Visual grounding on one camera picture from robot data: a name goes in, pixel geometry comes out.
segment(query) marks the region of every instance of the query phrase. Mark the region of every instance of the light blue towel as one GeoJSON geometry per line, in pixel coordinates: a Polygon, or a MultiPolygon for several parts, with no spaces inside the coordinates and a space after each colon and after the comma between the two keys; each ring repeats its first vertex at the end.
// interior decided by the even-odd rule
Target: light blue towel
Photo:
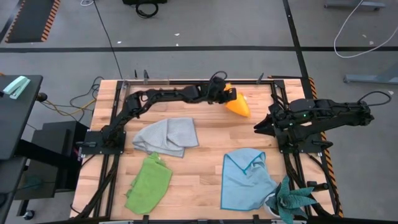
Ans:
{"type": "Polygon", "coordinates": [[[243,148],[224,155],[221,209],[259,209],[277,184],[268,174],[265,152],[243,148]]]}

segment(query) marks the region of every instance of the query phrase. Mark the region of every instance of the green object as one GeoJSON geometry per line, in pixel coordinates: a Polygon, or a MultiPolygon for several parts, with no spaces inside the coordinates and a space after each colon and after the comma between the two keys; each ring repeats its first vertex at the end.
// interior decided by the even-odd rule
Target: green object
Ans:
{"type": "Polygon", "coordinates": [[[160,202],[169,187],[172,171],[168,169],[158,153],[153,152],[144,159],[141,170],[131,182],[124,205],[135,214],[147,214],[160,202]]]}
{"type": "Polygon", "coordinates": [[[286,176],[276,188],[275,196],[270,197],[266,201],[266,205],[277,210],[280,218],[286,224],[293,224],[294,215],[301,215],[308,218],[300,207],[318,203],[316,200],[307,197],[311,194],[312,190],[313,187],[290,190],[289,177],[286,176]]]}

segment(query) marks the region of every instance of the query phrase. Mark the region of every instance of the wooden tabletop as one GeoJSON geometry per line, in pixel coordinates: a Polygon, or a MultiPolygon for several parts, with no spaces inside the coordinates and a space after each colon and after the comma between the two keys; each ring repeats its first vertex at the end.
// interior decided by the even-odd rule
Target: wooden tabletop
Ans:
{"type": "MultiPolygon", "coordinates": [[[[91,130],[100,130],[109,124],[117,80],[103,80],[91,123],[91,130]]],[[[133,93],[148,88],[181,88],[172,85],[136,85],[133,93]]],[[[186,104],[183,102],[157,103],[140,119],[133,119],[125,125],[127,132],[125,151],[120,157],[112,220],[141,220],[124,207],[126,192],[141,168],[147,154],[134,150],[132,139],[143,127],[165,118],[192,117],[199,140],[199,146],[186,149],[183,158],[160,155],[173,176],[169,189],[159,204],[150,212],[151,220],[195,220],[195,219],[252,219],[258,214],[261,219],[273,218],[263,207],[250,212],[220,210],[221,175],[223,156],[235,149],[251,147],[266,153],[266,164],[271,177],[279,183],[286,175],[284,160],[279,153],[277,141],[272,136],[255,134],[253,126],[262,121],[272,103],[269,85],[235,85],[237,91],[246,96],[251,117],[244,118],[226,109],[224,105],[207,103],[186,104]]],[[[289,101],[304,98],[300,80],[285,80],[289,101]]],[[[96,155],[81,170],[73,208],[81,211],[98,188],[103,156],[96,155]]],[[[324,183],[325,175],[307,155],[301,155],[305,180],[324,183]]],[[[104,214],[108,192],[104,193],[101,213],[104,214]]],[[[323,208],[333,213],[329,191],[314,192],[323,208]]]]}

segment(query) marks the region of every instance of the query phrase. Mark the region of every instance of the potted plant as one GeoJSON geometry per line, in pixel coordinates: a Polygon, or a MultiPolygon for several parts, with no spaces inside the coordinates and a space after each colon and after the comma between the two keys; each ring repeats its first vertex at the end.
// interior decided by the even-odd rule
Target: potted plant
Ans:
{"type": "Polygon", "coordinates": [[[280,217],[286,224],[293,224],[294,215],[308,218],[301,207],[318,203],[316,200],[307,197],[312,190],[313,187],[290,190],[289,177],[286,176],[275,189],[275,193],[266,197],[265,205],[273,215],[280,217]]]}

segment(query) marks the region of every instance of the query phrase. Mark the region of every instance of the concrete floor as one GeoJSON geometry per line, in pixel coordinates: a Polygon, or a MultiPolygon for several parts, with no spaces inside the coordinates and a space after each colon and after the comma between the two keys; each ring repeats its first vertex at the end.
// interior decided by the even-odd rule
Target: concrete floor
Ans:
{"type": "MultiPolygon", "coordinates": [[[[387,8],[379,12],[361,11],[347,23],[338,41],[340,46],[375,46],[386,40],[398,21],[398,3],[382,0],[387,8]]],[[[2,27],[17,0],[0,2],[2,27]]],[[[324,9],[323,1],[290,0],[290,8],[302,47],[333,46],[333,39],[350,10],[324,9]]],[[[98,0],[97,5],[116,47],[266,45],[293,46],[282,1],[279,0],[170,0],[161,5],[156,18],[140,19],[134,10],[115,0],[98,0]]],[[[398,46],[398,35],[388,44],[398,46]]],[[[45,43],[6,44],[0,48],[27,47],[109,47],[94,6],[81,7],[80,0],[62,1],[49,39],[45,43]]],[[[300,77],[295,52],[275,51],[194,51],[194,52],[117,52],[124,78],[134,69],[143,69],[151,78],[208,78],[225,70],[231,78],[257,78],[266,75],[300,77]]],[[[333,52],[304,52],[308,74],[315,79],[318,97],[335,101],[355,101],[372,90],[393,91],[394,85],[345,84],[346,73],[380,73],[397,62],[398,52],[372,52],[353,59],[338,58],[333,52]]],[[[40,74],[42,91],[58,104],[88,91],[95,77],[119,77],[111,52],[0,54],[0,72],[9,75],[40,74]]],[[[89,101],[81,99],[80,103],[89,101]]],[[[383,100],[375,96],[371,100],[383,100]]],[[[346,217],[398,221],[396,184],[396,130],[398,100],[374,107],[376,118],[366,127],[342,127],[327,131],[328,140],[346,217]]],[[[35,104],[29,124],[65,121],[53,111],[35,104]]],[[[82,123],[90,125],[90,115],[82,123]]],[[[30,140],[26,128],[24,139],[30,140]]],[[[35,200],[29,209],[35,219],[26,222],[15,217],[13,205],[7,223],[40,223],[68,218],[73,194],[35,200]]]]}

